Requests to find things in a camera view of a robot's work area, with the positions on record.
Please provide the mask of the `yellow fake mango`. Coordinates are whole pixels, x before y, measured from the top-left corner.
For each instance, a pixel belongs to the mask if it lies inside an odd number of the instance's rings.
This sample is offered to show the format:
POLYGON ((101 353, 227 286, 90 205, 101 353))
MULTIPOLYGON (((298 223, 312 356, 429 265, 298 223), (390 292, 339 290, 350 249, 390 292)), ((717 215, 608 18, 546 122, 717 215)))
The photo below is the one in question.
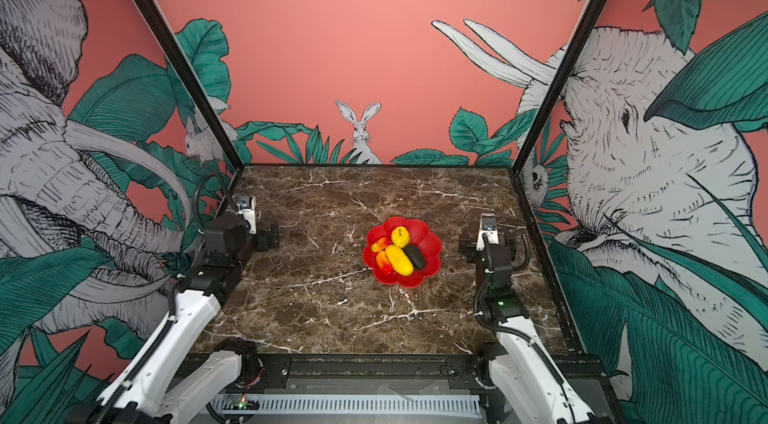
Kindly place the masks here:
POLYGON ((410 276, 414 272, 414 268, 402 248, 391 244, 385 251, 396 273, 402 276, 410 276))

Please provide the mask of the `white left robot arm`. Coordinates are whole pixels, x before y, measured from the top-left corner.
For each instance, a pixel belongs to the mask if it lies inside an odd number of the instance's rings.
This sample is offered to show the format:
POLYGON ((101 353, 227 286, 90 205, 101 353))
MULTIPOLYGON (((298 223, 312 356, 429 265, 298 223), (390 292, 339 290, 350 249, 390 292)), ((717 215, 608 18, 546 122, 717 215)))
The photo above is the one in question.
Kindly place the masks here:
POLYGON ((214 219, 198 261, 168 294, 164 320, 117 380, 94 403, 75 406, 67 422, 190 423, 226 387, 259 383, 265 364, 256 343, 243 338, 223 342, 181 382, 172 380, 252 255, 279 243, 278 224, 257 222, 252 210, 214 219))

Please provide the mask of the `dark avocado fake fruit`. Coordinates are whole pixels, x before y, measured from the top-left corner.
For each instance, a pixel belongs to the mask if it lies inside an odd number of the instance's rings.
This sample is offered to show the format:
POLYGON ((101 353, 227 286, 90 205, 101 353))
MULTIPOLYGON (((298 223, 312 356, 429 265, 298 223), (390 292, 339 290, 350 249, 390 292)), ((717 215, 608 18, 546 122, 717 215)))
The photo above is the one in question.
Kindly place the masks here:
POLYGON ((418 246, 409 243, 403 247, 403 252, 416 271, 423 271, 426 267, 426 258, 418 246))

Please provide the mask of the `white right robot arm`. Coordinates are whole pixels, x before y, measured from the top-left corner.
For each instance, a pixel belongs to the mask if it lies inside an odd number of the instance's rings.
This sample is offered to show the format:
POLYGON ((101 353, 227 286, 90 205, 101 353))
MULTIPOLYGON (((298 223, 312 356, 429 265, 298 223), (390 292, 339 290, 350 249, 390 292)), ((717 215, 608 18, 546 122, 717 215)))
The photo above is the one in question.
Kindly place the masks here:
POLYGON ((500 347, 481 362, 479 383, 498 389, 522 423, 609 423, 576 392, 541 341, 511 285, 512 250, 482 231, 468 255, 478 276, 474 318, 500 347))

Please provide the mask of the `yellow fake apple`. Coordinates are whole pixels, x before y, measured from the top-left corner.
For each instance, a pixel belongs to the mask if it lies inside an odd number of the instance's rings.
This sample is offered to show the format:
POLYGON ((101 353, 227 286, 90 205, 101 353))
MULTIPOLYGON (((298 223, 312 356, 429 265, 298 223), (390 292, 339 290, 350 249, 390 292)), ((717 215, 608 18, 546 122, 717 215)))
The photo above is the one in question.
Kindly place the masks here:
POLYGON ((393 245, 404 248, 410 243, 411 237, 405 226, 398 226, 392 230, 390 240, 393 245))

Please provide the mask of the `red-yellow fake fruit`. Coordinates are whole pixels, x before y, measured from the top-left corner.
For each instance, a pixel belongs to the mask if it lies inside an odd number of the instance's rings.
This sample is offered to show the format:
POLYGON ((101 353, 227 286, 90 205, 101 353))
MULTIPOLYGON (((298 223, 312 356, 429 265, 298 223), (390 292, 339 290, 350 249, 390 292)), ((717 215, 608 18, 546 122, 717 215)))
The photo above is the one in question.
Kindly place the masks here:
POLYGON ((385 250, 390 244, 390 239, 386 236, 383 236, 371 244, 371 251, 374 254, 378 254, 379 252, 385 250))
POLYGON ((384 275, 389 275, 393 272, 393 267, 391 265, 391 262, 385 250, 381 250, 380 252, 377 253, 376 263, 378 268, 381 270, 381 272, 384 275))

